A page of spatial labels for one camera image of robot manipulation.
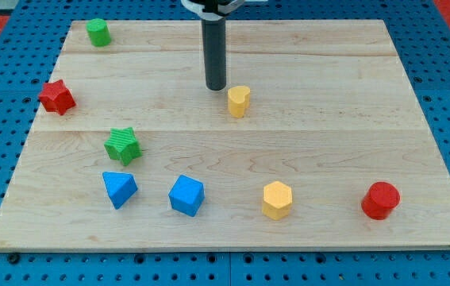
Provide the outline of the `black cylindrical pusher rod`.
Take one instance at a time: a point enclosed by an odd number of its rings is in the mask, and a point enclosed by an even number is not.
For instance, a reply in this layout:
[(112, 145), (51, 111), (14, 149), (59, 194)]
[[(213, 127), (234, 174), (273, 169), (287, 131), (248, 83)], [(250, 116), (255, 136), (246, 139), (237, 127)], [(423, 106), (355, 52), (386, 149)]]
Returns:
[(206, 87), (219, 91), (226, 85), (225, 19), (201, 20), (201, 27)]

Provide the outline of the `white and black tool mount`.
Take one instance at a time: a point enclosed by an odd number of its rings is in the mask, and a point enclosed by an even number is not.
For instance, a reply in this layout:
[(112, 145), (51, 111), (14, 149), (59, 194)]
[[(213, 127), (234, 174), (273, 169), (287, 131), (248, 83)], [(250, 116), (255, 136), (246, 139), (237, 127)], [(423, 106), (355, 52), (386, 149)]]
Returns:
[(181, 0), (182, 6), (202, 20), (218, 21), (242, 6), (264, 6), (267, 0)]

